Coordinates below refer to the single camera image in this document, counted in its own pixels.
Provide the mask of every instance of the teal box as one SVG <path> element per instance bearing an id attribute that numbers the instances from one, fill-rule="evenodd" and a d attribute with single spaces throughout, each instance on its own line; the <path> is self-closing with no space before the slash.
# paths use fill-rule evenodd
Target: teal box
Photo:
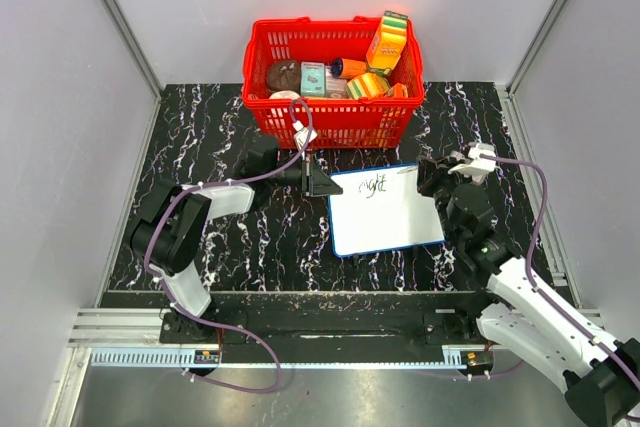
<path id="1" fill-rule="evenodd" d="M 320 62 L 300 63 L 300 96 L 324 97 L 324 64 Z"/>

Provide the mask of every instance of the whiteboard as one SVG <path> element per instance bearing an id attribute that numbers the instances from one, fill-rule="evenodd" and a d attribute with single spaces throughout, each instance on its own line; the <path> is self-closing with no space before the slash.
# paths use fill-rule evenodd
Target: whiteboard
<path id="1" fill-rule="evenodd" d="M 343 189 L 329 196 L 338 257 L 444 242 L 435 201 L 418 193 L 416 164 L 336 172 Z"/>

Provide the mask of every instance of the reflective floor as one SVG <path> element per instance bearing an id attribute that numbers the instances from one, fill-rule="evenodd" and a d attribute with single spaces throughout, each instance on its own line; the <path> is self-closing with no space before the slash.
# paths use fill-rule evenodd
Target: reflective floor
<path id="1" fill-rule="evenodd" d="M 501 353 L 496 371 L 513 365 Z M 266 386 L 269 371 L 220 370 L 227 382 Z M 284 388 L 249 395 L 190 383 L 178 371 L 91 367 L 74 427 L 474 426 L 578 427 L 562 394 L 529 366 L 468 383 L 415 371 L 285 372 Z"/>

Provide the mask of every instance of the marble tabletop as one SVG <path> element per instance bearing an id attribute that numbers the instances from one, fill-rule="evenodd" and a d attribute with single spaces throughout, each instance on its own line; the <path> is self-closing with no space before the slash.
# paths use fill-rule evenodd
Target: marble tabletop
<path id="1" fill-rule="evenodd" d="M 197 183 L 228 178 L 260 135 L 241 98 L 240 84 L 169 85 L 144 161 L 130 218 L 160 178 Z M 400 145 L 389 150 L 324 150 L 327 173 L 441 156 L 472 141 L 515 157 L 497 92 L 491 83 L 425 84 L 426 97 Z M 525 251 L 534 216 L 517 167 L 504 166 L 486 181 L 496 227 Z M 333 253 L 326 198 L 305 198 L 279 187 L 256 212 L 216 219 L 205 228 L 196 265 L 211 291 L 442 291 L 466 290 L 454 275 L 451 246 L 420 247 L 363 256 L 356 265 Z M 534 267 L 550 281 L 540 241 Z M 107 286 L 111 291 L 154 291 L 157 285 L 121 245 Z"/>

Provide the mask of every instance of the red plastic shopping basket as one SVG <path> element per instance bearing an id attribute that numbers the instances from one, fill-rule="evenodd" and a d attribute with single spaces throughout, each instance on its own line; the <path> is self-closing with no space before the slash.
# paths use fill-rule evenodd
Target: red plastic shopping basket
<path id="1" fill-rule="evenodd" d="M 274 135 L 283 149 L 294 149 L 294 129 L 289 100 L 271 100 L 267 69 L 281 59 L 330 63 L 337 57 L 364 60 L 380 18 L 356 17 L 350 21 L 312 21 L 308 17 L 259 20 L 253 24 L 244 57 L 242 100 L 253 111 L 260 129 Z M 391 85 L 407 86 L 409 97 L 358 100 L 308 100 L 318 137 L 314 149 L 395 148 L 413 111 L 424 100 L 422 58 L 411 22 L 407 44 L 389 77 Z M 305 125 L 304 109 L 296 107 Z"/>

